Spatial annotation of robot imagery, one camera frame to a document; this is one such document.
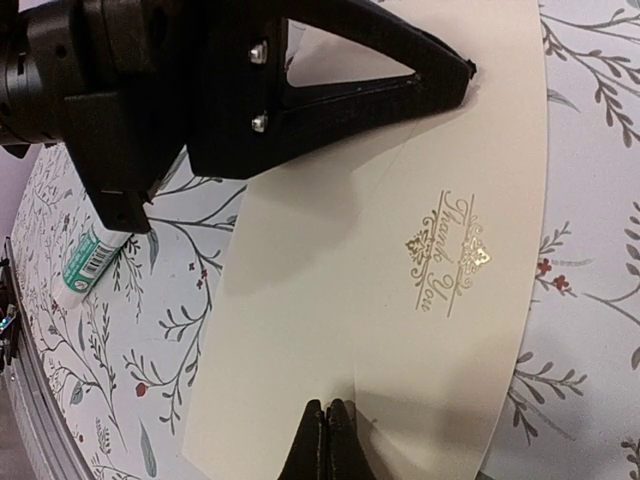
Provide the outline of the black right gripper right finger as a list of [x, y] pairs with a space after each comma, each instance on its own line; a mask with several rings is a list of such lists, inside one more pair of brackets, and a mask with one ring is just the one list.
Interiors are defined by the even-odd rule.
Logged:
[[326, 471], [331, 480], [365, 480], [373, 471], [359, 442], [346, 403], [335, 399], [327, 414]]

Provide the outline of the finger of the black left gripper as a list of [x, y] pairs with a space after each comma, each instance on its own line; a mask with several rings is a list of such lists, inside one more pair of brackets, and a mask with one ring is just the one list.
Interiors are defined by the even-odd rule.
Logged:
[[[203, 1], [187, 152], [201, 177], [250, 178], [374, 128], [458, 108], [474, 63], [371, 1]], [[297, 21], [408, 68], [402, 76], [296, 87]]]

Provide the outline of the green white glue stick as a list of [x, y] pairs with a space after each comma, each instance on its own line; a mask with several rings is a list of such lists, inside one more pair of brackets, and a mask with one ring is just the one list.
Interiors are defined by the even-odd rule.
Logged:
[[129, 233], [109, 230], [99, 221], [92, 224], [80, 236], [52, 289], [56, 303], [67, 310], [79, 306], [129, 238]]

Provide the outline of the cream envelope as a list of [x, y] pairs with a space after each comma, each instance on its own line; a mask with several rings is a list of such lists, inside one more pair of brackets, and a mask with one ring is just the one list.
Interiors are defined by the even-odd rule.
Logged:
[[212, 479], [274, 479], [306, 403], [355, 405], [380, 479], [472, 479], [535, 277], [547, 100], [534, 1], [390, 1], [472, 59], [458, 110], [252, 179], [183, 440]]

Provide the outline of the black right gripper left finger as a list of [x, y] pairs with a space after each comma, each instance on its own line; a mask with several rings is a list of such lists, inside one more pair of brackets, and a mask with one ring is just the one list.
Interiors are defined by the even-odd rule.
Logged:
[[327, 423], [319, 400], [304, 409], [278, 480], [326, 478]]

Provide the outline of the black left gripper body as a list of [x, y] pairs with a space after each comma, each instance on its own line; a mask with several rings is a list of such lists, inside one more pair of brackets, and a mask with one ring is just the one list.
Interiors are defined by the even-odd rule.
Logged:
[[195, 148], [196, 68], [213, 1], [1, 5], [1, 146], [64, 146], [103, 225], [145, 233], [145, 207]]

